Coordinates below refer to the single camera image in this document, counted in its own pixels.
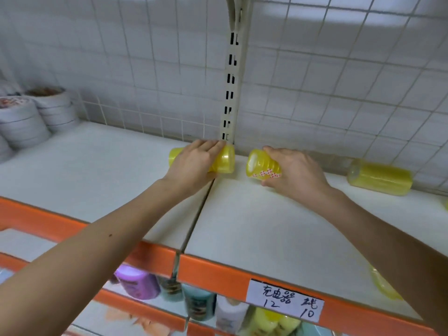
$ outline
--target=white paper label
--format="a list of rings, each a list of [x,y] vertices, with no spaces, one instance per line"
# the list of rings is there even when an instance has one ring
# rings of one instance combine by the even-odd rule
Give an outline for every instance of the white paper label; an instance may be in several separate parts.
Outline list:
[[[314,323],[319,322],[324,304],[322,299],[258,280],[250,280],[246,302]]]

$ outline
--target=forearm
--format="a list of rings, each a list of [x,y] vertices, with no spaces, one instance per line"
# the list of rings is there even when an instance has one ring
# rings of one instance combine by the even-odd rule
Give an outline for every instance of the forearm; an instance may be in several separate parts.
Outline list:
[[[440,335],[448,335],[448,258],[331,189],[312,208],[357,248]]]
[[[19,271],[0,286],[0,335],[61,335],[148,230],[181,200],[159,180]]]

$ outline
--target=yellow product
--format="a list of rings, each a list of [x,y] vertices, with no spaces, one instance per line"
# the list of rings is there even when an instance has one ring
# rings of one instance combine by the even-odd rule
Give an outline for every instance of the yellow product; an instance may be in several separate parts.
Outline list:
[[[177,155],[183,150],[183,147],[173,148],[169,152],[168,163],[171,166]],[[233,145],[226,145],[216,157],[215,162],[211,165],[209,172],[233,173],[235,169],[235,149]]]
[[[400,294],[395,291],[395,289],[380,275],[377,269],[370,265],[370,273],[372,275],[372,280],[376,287],[382,294],[389,297],[390,299],[403,299]]]
[[[352,186],[404,196],[411,189],[412,174],[411,171],[402,168],[359,159],[350,165],[347,181]]]
[[[300,325],[298,319],[282,316],[279,320],[279,324],[271,333],[271,336],[288,336]]]
[[[279,164],[263,150],[252,150],[246,163],[246,175],[264,180],[281,176]]]
[[[283,316],[265,310],[262,308],[255,308],[254,316],[247,327],[247,336],[266,336],[272,333],[278,326],[279,320]]]

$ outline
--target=hand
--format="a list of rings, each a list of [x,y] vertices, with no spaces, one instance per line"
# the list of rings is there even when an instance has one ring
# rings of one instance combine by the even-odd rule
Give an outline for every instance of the hand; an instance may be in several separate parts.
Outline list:
[[[225,141],[194,141],[174,159],[163,180],[174,186],[184,199],[192,196],[216,178],[217,174],[208,170],[224,146]]]
[[[319,200],[333,190],[320,166],[307,154],[271,146],[263,149],[279,163],[282,172],[280,178],[263,180],[263,186],[275,188],[311,210],[315,210]]]

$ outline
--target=left hand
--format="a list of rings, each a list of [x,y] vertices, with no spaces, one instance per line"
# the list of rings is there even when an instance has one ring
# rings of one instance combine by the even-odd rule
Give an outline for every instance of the left hand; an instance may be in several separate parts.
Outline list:
[[[216,178],[217,174],[208,170],[224,146],[225,141],[194,141],[178,154],[163,179],[183,198],[194,195]]]

